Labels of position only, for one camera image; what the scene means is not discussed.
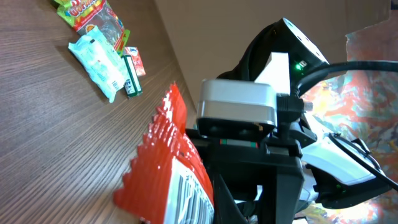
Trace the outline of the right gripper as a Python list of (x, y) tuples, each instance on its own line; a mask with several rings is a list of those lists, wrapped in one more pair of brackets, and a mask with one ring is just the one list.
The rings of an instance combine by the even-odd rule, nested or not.
[(302, 149), (294, 139), (264, 138), (257, 147), (222, 144), (186, 130), (211, 179), (214, 224), (248, 224), (237, 200), (252, 203), (259, 223), (292, 223), (304, 177)]

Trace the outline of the light blue white packet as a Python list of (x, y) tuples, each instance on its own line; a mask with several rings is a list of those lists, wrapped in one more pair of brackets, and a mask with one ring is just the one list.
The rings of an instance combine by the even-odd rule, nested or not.
[(95, 26), (68, 49), (83, 65), (91, 80), (100, 88), (110, 103), (124, 87), (127, 68), (124, 60)]

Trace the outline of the green candy bag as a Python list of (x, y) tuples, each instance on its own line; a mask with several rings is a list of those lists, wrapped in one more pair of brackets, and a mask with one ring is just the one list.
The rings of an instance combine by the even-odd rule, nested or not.
[(126, 29), (107, 0), (55, 0), (57, 14), (80, 35), (97, 27), (122, 56), (129, 38)]

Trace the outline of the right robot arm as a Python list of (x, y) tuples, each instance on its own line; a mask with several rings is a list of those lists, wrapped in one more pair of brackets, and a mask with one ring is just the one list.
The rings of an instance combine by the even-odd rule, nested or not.
[(329, 63), (288, 19), (265, 27), (232, 70), (204, 80), (188, 131), (211, 180), (212, 223), (293, 223), (311, 203), (349, 208), (397, 188), (362, 139), (310, 116), (327, 75), (396, 72), (397, 62)]

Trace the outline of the red snack bar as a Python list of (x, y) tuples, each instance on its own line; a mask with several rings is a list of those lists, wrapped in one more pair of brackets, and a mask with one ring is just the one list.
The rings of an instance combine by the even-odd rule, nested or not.
[(143, 223), (213, 223), (213, 187), (185, 130), (187, 108), (172, 84), (130, 161), (114, 204)]

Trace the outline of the small orange white packet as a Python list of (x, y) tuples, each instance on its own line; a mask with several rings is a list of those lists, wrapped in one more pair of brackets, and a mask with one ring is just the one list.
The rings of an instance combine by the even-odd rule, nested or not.
[(124, 54), (130, 55), (138, 77), (146, 75), (144, 65), (137, 47), (125, 47)]

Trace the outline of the green white boxed item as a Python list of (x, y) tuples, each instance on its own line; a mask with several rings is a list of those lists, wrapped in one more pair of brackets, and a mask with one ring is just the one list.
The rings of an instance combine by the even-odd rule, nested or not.
[(132, 57), (130, 55), (122, 56), (124, 62), (126, 64), (128, 76), (126, 78), (126, 82), (124, 84), (127, 97), (132, 98), (142, 94), (142, 87), (139, 82), (137, 72), (135, 66), (132, 61)]

